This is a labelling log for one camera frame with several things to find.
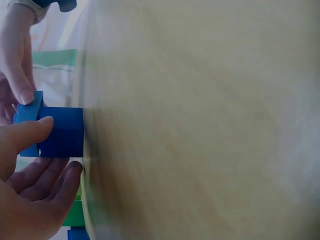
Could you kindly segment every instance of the blue plastic block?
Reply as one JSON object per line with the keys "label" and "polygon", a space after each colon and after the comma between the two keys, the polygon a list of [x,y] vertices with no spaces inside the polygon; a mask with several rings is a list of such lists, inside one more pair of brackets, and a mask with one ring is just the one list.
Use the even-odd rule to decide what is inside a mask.
{"label": "blue plastic block", "polygon": [[[28,105],[19,105],[17,113],[14,115],[14,123],[19,124],[25,121],[36,121],[39,119],[39,112],[44,106],[44,94],[42,91],[34,92],[34,101]],[[38,157],[39,148],[33,144],[20,152],[21,157]]]}
{"label": "blue plastic block", "polygon": [[85,227],[71,227],[67,234],[68,240],[90,240]]}
{"label": "blue plastic block", "polygon": [[39,118],[52,116],[53,130],[39,144],[41,156],[46,158],[81,158],[84,151],[83,109],[78,107],[44,106]]}

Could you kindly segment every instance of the green block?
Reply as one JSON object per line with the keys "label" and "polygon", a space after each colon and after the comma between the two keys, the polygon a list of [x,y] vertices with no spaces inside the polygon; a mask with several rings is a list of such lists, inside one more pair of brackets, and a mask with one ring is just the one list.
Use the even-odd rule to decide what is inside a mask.
{"label": "green block", "polygon": [[68,216],[66,217],[63,225],[64,227],[84,227],[85,218],[82,208],[82,202],[79,200],[74,201]]}

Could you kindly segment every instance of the green stripe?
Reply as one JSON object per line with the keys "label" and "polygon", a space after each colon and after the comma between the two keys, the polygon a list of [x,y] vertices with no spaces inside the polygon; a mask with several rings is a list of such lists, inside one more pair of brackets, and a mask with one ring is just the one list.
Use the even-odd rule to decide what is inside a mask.
{"label": "green stripe", "polygon": [[44,68],[44,67],[39,67],[39,66],[34,66],[33,69],[43,69],[43,70],[60,70],[60,71],[66,71],[66,72],[69,72],[69,73],[73,73],[74,70],[71,70],[71,69],[64,69],[64,68],[59,68],[59,67],[53,67],[53,68]]}
{"label": "green stripe", "polygon": [[32,54],[32,61],[34,64],[44,67],[51,67],[55,65],[76,66],[77,62],[76,49],[61,50],[61,51],[36,51]]}

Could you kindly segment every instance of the stacked blocks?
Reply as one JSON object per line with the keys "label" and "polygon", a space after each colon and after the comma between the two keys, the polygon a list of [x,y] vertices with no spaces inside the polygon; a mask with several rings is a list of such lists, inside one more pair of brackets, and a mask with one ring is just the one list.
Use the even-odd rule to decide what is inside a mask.
{"label": "stacked blocks", "polygon": [[52,116],[53,130],[49,137],[20,152],[21,157],[81,158],[84,150],[83,109],[78,107],[44,106],[43,92],[34,93],[34,101],[28,105],[19,105],[14,123],[36,121]]}

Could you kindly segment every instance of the blurry surface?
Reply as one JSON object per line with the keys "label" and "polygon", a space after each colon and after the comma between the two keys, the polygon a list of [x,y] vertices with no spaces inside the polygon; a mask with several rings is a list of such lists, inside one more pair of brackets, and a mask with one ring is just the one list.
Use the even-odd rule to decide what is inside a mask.
{"label": "blurry surface", "polygon": [[92,0],[97,239],[319,237],[319,5]]}

